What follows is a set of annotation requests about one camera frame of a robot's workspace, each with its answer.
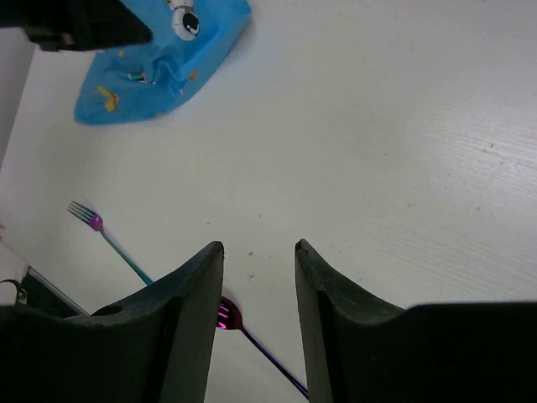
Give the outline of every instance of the printed cartoon character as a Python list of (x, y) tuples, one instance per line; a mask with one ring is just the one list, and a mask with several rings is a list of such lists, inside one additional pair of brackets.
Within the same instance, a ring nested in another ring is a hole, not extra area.
[(167, 0), (174, 12), (171, 26), (182, 40), (193, 40), (200, 32), (200, 20), (194, 14), (194, 0)]

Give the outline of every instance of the tabletop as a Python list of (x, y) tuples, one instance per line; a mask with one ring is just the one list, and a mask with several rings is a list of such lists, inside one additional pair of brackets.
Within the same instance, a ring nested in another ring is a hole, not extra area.
[[(0, 171), (3, 241), (94, 311), (143, 284), (66, 212), (91, 203), (155, 279), (211, 240), (246, 325), (305, 379), (294, 245), (400, 306), (534, 299), (537, 5), (252, 0), (183, 107), (84, 127), (92, 54), (36, 52)], [(302, 401), (217, 332), (207, 401)]]

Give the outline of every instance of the teal fork handle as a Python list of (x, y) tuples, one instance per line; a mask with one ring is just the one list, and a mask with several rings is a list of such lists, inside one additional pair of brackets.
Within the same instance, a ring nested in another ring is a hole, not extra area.
[(119, 254), (123, 260), (125, 260), (125, 262), (127, 262), (127, 264), (129, 266), (131, 266), (131, 269), (134, 270), (134, 272), (138, 275), (138, 277), (140, 279), (142, 279), (142, 281), (146, 284), (146, 285), (151, 285), (153, 284), (153, 281), (149, 278), (148, 275), (145, 274), (145, 272), (140, 269), (115, 243), (114, 241), (112, 241), (110, 239), (110, 237), (108, 237), (108, 235), (104, 232), (104, 231), (100, 231), (102, 237), (105, 239), (105, 241), (108, 242), (108, 244), (110, 246), (112, 246), (112, 249), (114, 249), (117, 254)]

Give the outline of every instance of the blue cloth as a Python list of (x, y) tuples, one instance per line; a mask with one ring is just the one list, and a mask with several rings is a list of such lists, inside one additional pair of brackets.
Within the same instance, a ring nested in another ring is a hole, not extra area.
[(224, 60), (248, 21), (245, 0), (122, 0), (152, 31), (150, 44), (97, 53), (75, 120), (151, 119), (188, 101)]

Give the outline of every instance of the purple fork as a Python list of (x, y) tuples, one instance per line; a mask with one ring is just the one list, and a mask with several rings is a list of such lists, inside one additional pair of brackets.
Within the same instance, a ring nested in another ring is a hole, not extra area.
[(102, 237), (105, 239), (105, 241), (108, 242), (110, 246), (116, 251), (117, 254), (119, 254), (125, 262), (131, 267), (131, 269), (134, 270), (134, 272), (142, 279), (142, 281), (146, 285), (153, 284), (153, 281), (151, 278), (145, 274), (145, 272), (140, 269), (131, 258), (128, 257), (127, 254), (125, 254), (119, 246), (114, 243), (114, 241), (110, 238), (110, 236), (106, 233), (104, 230), (104, 221), (102, 220), (102, 217), (97, 214), (96, 212), (92, 211), (90, 208), (81, 205), (80, 203), (77, 203), (76, 201), (72, 201), (67, 208), (67, 210), (76, 218), (81, 220), (83, 223), (87, 224), (91, 229), (94, 231), (97, 231), (102, 235)]
[(298, 381), (279, 361), (258, 342), (252, 334), (246, 330), (242, 322), (242, 313), (238, 306), (233, 301), (223, 296), (220, 299), (220, 309), (218, 311), (218, 324), (220, 329), (224, 330), (240, 330), (244, 336), (270, 361), (285, 378), (295, 386), (299, 392), (308, 399), (308, 390)]

